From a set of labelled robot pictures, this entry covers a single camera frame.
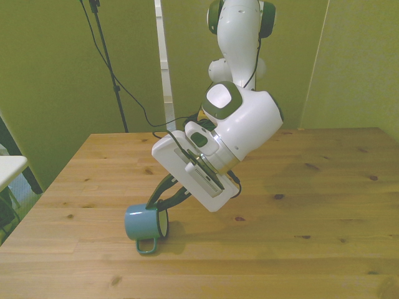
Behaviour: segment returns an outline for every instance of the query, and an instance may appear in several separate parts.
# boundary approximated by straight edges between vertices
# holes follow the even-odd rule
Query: table surface
[[[279,130],[235,167],[239,197],[171,208],[146,256],[123,217],[167,175],[155,141],[88,138],[0,247],[0,298],[399,298],[399,145],[383,131]]]
[[[26,157],[0,156],[0,191],[8,186],[26,167]]]

